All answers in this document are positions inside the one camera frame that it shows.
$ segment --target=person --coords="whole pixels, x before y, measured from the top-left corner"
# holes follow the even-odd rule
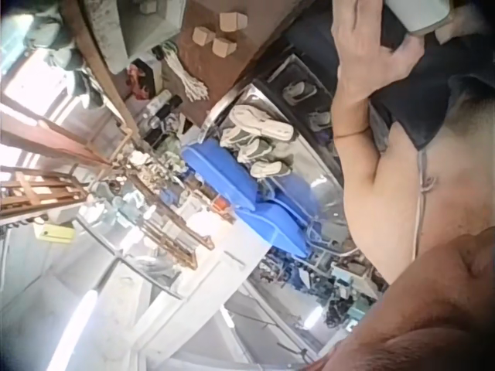
[[[495,228],[421,255],[353,332],[305,371],[495,369]]]
[[[428,145],[418,150],[395,122],[381,154],[370,129],[370,96],[407,81],[425,52],[414,36],[396,50],[381,45],[383,7],[383,0],[333,0],[340,66],[332,117],[350,233],[393,283],[433,247],[495,225],[495,100],[471,94],[482,84],[471,83]]]

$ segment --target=finger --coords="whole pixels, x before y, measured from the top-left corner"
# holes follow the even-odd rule
[[[380,43],[384,0],[358,0],[356,29],[370,43]]]
[[[356,24],[357,0],[333,0],[333,28],[351,33]]]
[[[390,71],[395,80],[405,79],[425,54],[425,40],[416,36],[406,36],[404,42],[391,56]]]

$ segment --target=shoe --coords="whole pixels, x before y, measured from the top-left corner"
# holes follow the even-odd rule
[[[301,103],[316,94],[318,90],[310,83],[301,81],[299,83],[291,83],[285,87],[282,96],[291,106]]]
[[[256,138],[248,145],[241,147],[237,161],[241,164],[246,164],[251,160],[263,157],[273,151],[273,147],[266,141]]]
[[[309,114],[309,126],[313,132],[332,127],[332,115],[330,112],[312,112]]]
[[[230,110],[229,118],[240,129],[256,136],[278,141],[291,141],[294,137],[293,126],[274,120],[269,114],[253,106],[235,106]]]
[[[292,170],[283,162],[258,161],[251,167],[251,176],[256,179],[269,178],[272,176],[289,175]]]
[[[252,139],[251,134],[240,128],[228,128],[222,133],[222,138],[220,139],[220,146],[224,148],[232,148],[235,145],[247,143]]]

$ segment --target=table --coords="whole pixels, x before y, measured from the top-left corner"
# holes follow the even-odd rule
[[[192,103],[183,96],[183,113],[200,126],[208,110],[311,3],[305,0],[189,0],[177,41],[179,57],[186,70],[208,86],[210,99]],[[221,12],[246,14],[249,22],[247,28],[237,32],[221,32]],[[192,40],[197,26],[206,26],[217,36],[236,42],[237,50],[227,58],[220,58],[213,54],[211,44],[198,46]],[[182,87],[180,90],[179,93],[184,95]]]

